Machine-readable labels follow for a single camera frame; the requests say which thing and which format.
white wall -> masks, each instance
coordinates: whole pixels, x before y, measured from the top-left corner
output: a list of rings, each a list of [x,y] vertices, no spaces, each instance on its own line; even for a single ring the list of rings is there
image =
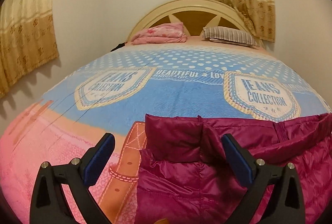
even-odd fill
[[[332,106],[332,1],[275,0],[274,56]]]
[[[0,135],[45,91],[124,42],[145,14],[167,1],[170,0],[53,0],[60,59],[23,77],[0,99]],[[276,0],[276,19],[276,43],[269,44],[269,49],[332,105],[331,0]]]

badge print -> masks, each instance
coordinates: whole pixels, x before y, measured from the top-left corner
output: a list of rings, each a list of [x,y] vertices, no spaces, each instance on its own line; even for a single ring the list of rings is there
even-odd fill
[[[88,110],[126,99],[141,90],[155,70],[136,67],[101,71],[76,88],[76,106]]]
[[[300,116],[293,94],[273,78],[227,71],[224,97],[234,108],[255,119],[279,122]]]

wooden headboard panel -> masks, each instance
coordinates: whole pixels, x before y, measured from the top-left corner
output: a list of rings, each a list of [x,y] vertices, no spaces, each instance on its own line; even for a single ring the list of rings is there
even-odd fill
[[[138,31],[156,25],[183,22],[187,35],[201,35],[203,27],[224,26],[250,31],[237,12],[214,0],[173,0],[148,13],[134,27],[127,41]],[[255,37],[261,47],[263,43]]]

metal screw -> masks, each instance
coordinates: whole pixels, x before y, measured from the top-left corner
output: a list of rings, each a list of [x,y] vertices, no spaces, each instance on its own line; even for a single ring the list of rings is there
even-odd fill
[[[77,165],[77,164],[79,164],[80,161],[81,161],[81,160],[80,160],[79,158],[74,158],[74,159],[71,160],[71,163],[72,163],[73,165]]]
[[[257,163],[259,166],[264,166],[264,165],[265,165],[265,161],[264,161],[264,159],[257,159],[257,160],[256,160],[256,163]]]
[[[295,165],[294,165],[292,162],[289,162],[289,163],[287,164],[287,166],[288,166],[288,168],[290,168],[290,169],[294,169],[294,168],[295,168]]]
[[[45,162],[43,162],[43,163],[41,164],[41,167],[42,167],[43,169],[47,168],[48,166],[49,166],[49,163],[48,163],[47,161],[45,161]]]

blue gripper pad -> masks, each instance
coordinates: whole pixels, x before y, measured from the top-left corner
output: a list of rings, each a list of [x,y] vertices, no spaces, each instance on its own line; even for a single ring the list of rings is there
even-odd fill
[[[80,175],[86,187],[93,186],[102,173],[115,148],[115,138],[106,133],[95,147],[87,150],[82,157]]]
[[[231,166],[240,185],[243,187],[249,187],[253,183],[254,177],[256,176],[256,167],[248,164],[242,153],[250,153],[247,150],[244,152],[244,149],[240,147],[240,145],[230,134],[223,135],[221,137],[221,142],[226,154],[226,160]],[[251,155],[247,155],[246,157],[254,161],[254,158]]]

